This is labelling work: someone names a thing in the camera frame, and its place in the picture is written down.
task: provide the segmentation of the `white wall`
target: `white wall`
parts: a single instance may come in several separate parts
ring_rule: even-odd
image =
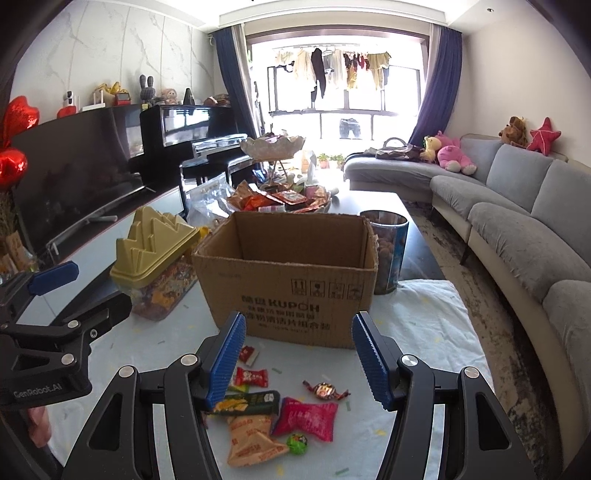
[[[279,30],[280,28],[307,27],[309,25],[367,25],[370,27],[397,28],[429,35],[430,23],[396,15],[367,12],[309,12],[263,18],[244,24],[245,35]]]
[[[170,17],[106,2],[74,0],[25,52],[11,97],[25,95],[41,122],[56,117],[72,90],[92,103],[101,83],[120,81],[139,103],[139,76],[154,76],[157,95],[185,88],[203,100],[213,94],[213,47],[207,35]]]
[[[553,149],[591,166],[591,78],[560,33],[519,1],[522,14],[467,39],[470,131],[497,135],[513,115],[524,116],[529,129],[538,128],[549,116],[553,128],[562,131]]]

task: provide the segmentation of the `red heart balloon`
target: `red heart balloon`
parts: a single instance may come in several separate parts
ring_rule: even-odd
[[[27,171],[25,154],[16,148],[0,151],[0,191],[8,190],[17,183]]]
[[[39,123],[39,109],[27,103],[27,97],[21,95],[10,102],[2,121],[2,145],[10,146],[14,135],[24,132]]]

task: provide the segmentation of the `person's hand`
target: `person's hand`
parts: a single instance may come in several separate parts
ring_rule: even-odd
[[[51,425],[47,409],[45,407],[29,408],[27,413],[31,419],[29,437],[37,448],[42,448],[51,438]]]

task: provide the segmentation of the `rug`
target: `rug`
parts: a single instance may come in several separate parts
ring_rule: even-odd
[[[505,297],[475,255],[460,265],[465,243],[431,206],[405,202],[446,279],[458,290],[491,369],[495,392],[540,480],[561,472],[556,409],[534,348]]]

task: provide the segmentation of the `sofa cushion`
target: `sofa cushion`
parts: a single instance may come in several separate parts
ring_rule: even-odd
[[[464,220],[468,219],[471,208],[480,202],[494,203],[523,215],[529,215],[526,210],[506,199],[503,195],[484,185],[476,185],[468,181],[451,179],[440,175],[433,177],[431,180],[431,191],[439,195]]]
[[[591,283],[563,280],[550,287],[543,307],[562,340],[591,424]]]
[[[345,178],[354,181],[387,183],[394,187],[409,187],[431,192],[429,182],[436,175],[460,178],[482,185],[461,173],[452,173],[439,165],[400,160],[353,157],[345,164]]]
[[[481,138],[462,138],[460,140],[462,151],[478,167],[472,176],[473,178],[483,183],[486,182],[492,161],[502,144],[501,140],[483,140]]]
[[[531,215],[591,265],[591,173],[554,160]]]
[[[492,162],[486,186],[531,212],[552,161],[541,153],[504,144]]]
[[[560,280],[591,281],[591,267],[535,218],[491,203],[477,203],[468,221],[540,303]]]

